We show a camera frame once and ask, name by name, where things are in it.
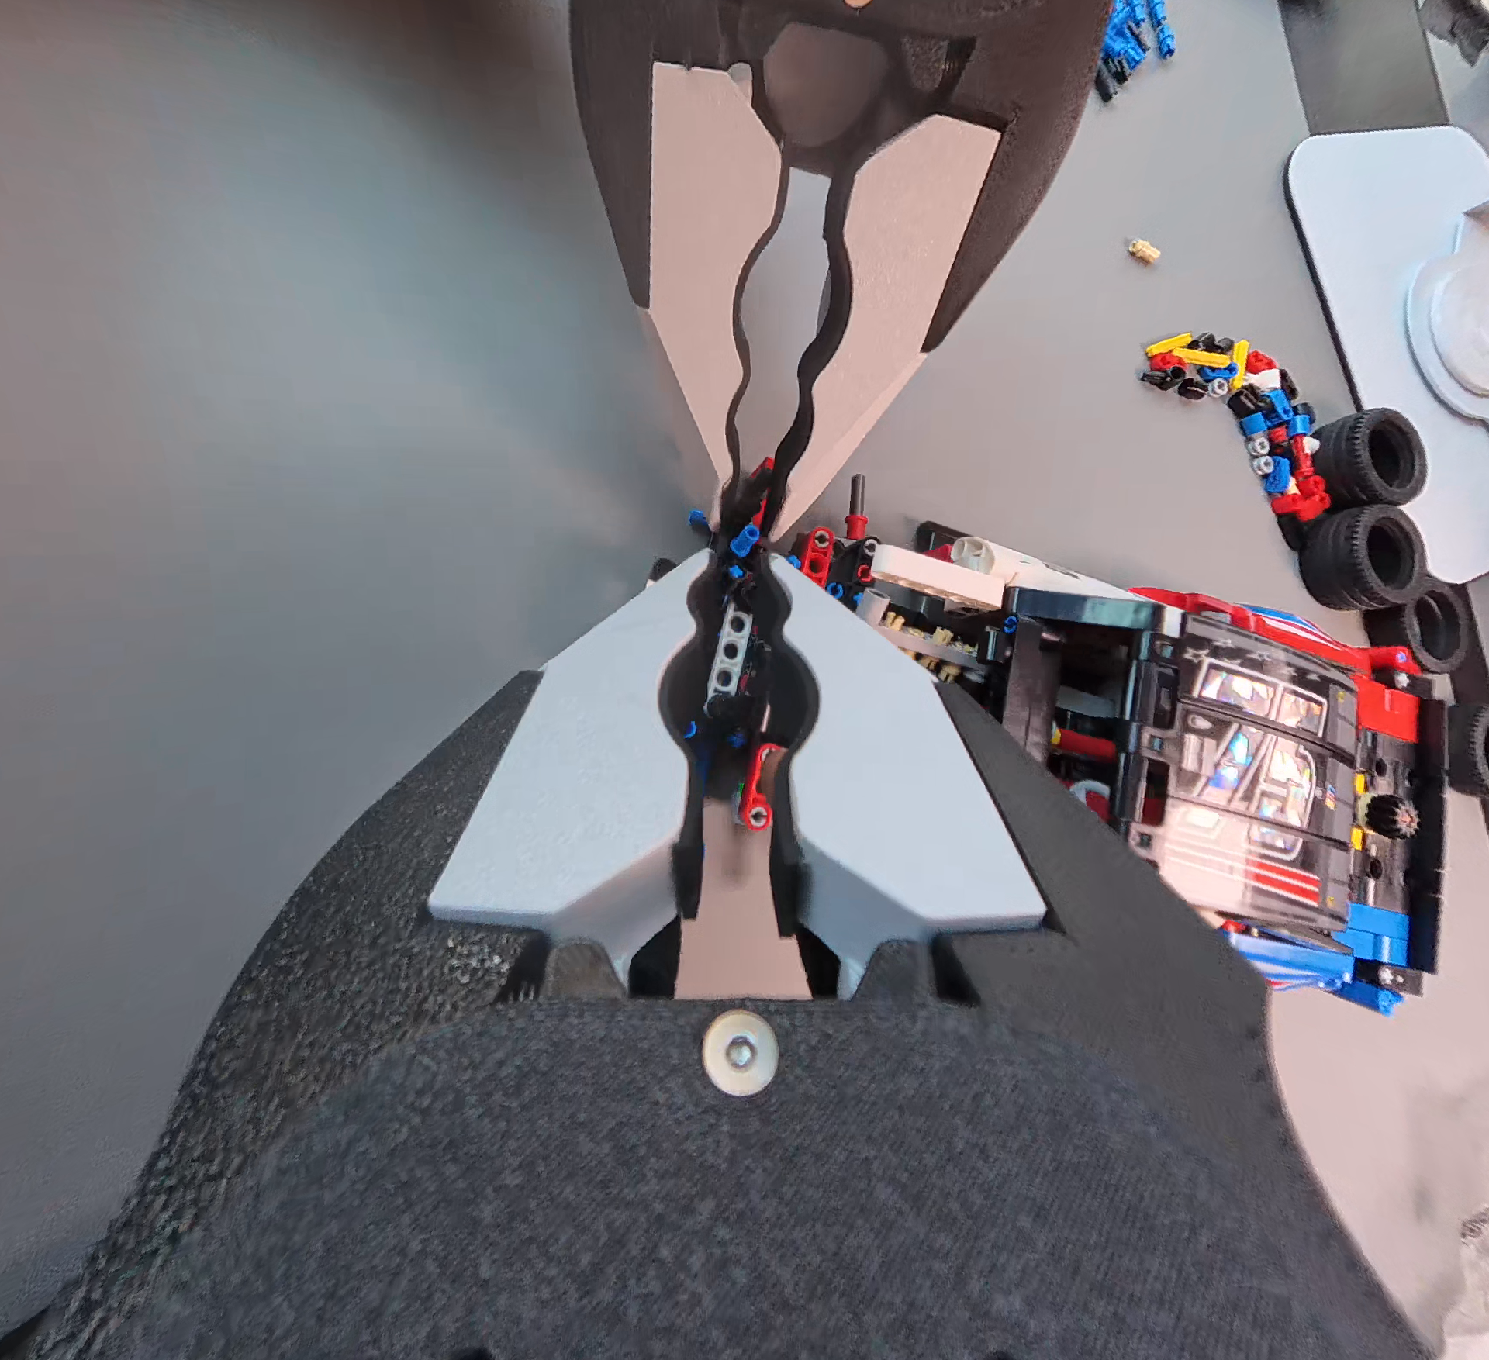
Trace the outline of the pile of blue red pins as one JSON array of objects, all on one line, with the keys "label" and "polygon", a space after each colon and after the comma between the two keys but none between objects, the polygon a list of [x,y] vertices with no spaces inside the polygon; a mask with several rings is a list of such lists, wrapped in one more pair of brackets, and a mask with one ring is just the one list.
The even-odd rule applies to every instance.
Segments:
[{"label": "pile of blue red pins", "polygon": [[1166,0],[1112,0],[1107,14],[1092,90],[1101,104],[1111,104],[1132,76],[1155,59],[1171,63],[1177,36]]}]

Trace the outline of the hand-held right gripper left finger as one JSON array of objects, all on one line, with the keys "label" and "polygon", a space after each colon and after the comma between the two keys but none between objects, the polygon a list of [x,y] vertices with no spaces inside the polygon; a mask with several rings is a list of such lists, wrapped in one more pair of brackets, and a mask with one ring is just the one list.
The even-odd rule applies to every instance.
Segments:
[{"label": "hand-held right gripper left finger", "polygon": [[620,981],[676,917],[690,762],[661,683],[690,646],[698,551],[544,664],[426,900],[433,919],[594,942]]}]

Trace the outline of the clear plastic bag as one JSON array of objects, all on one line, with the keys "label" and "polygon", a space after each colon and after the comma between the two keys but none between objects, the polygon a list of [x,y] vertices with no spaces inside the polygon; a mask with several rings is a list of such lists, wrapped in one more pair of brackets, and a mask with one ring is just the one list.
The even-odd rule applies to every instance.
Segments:
[{"label": "clear plastic bag", "polygon": [[1487,1359],[1487,1209],[1461,1224],[1461,1292],[1442,1319],[1441,1359]]}]

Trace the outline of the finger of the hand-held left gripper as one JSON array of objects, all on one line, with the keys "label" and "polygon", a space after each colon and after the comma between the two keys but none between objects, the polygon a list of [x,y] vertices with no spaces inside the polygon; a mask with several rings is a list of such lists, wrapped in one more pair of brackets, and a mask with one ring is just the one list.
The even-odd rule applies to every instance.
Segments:
[{"label": "finger of the hand-held left gripper", "polygon": [[810,511],[920,370],[1000,134],[931,115],[886,142],[825,219],[828,314],[799,363],[775,469],[783,531]]},{"label": "finger of the hand-held left gripper", "polygon": [[785,165],[748,67],[655,63],[650,73],[648,326],[723,487],[748,379],[737,306],[777,227]]}]

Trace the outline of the white book stand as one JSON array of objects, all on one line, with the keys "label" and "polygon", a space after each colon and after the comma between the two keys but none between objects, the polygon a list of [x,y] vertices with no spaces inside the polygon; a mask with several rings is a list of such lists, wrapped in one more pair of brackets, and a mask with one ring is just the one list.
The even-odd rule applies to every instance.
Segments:
[{"label": "white book stand", "polygon": [[1487,573],[1487,156],[1455,126],[1312,137],[1286,197],[1360,408],[1424,442],[1411,504],[1427,565]]}]

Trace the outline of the toy brick race car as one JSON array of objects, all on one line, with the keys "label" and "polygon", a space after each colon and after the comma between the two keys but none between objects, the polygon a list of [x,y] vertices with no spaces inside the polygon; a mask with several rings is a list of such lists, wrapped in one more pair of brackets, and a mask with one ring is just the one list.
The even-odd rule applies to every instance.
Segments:
[{"label": "toy brick race car", "polygon": [[[681,739],[737,822],[769,832],[783,932],[807,872],[788,765],[814,718],[805,661],[762,534],[693,509],[718,557],[717,656]],[[785,562],[990,718],[1276,993],[1379,1016],[1438,971],[1446,712],[1401,638],[1351,646],[1289,611],[1131,588],[937,522],[872,532],[862,477],[842,532]]]}]

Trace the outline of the grey desk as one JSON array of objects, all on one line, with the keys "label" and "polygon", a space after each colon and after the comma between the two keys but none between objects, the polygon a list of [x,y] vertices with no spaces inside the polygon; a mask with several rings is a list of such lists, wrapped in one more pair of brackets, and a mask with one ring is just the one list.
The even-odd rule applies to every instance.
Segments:
[{"label": "grey desk", "polygon": [[[1349,408],[1281,170],[1368,2],[1168,0],[1177,59],[1093,107],[855,459],[881,526],[1359,630],[1300,588],[1221,416],[1126,376],[1188,317]],[[1435,121],[1416,0],[1377,2],[1371,49],[1418,70],[1382,53],[1387,95]],[[566,14],[3,0],[6,1339],[107,1230],[321,856],[692,542],[709,469],[613,253]],[[1298,1131],[1428,1354],[1486,1207],[1486,827],[1449,816],[1425,999],[1275,1008]]]}]

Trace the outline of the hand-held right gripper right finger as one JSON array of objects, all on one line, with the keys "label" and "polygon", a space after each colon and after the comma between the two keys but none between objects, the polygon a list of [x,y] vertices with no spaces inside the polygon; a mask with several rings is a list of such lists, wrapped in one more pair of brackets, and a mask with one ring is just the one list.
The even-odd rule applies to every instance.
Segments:
[{"label": "hand-held right gripper right finger", "polygon": [[848,999],[886,942],[1038,929],[1047,906],[924,669],[780,556],[782,635],[816,709],[788,765],[797,920]]}]

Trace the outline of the pile of small loose bricks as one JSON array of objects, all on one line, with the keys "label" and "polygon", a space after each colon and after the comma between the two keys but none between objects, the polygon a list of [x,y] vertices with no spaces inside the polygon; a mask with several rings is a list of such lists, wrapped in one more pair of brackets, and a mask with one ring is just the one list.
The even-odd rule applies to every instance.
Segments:
[{"label": "pile of small loose bricks", "polygon": [[1312,407],[1275,359],[1245,339],[1182,332],[1145,346],[1138,382],[1188,405],[1227,410],[1280,532],[1298,549],[1332,512]]}]

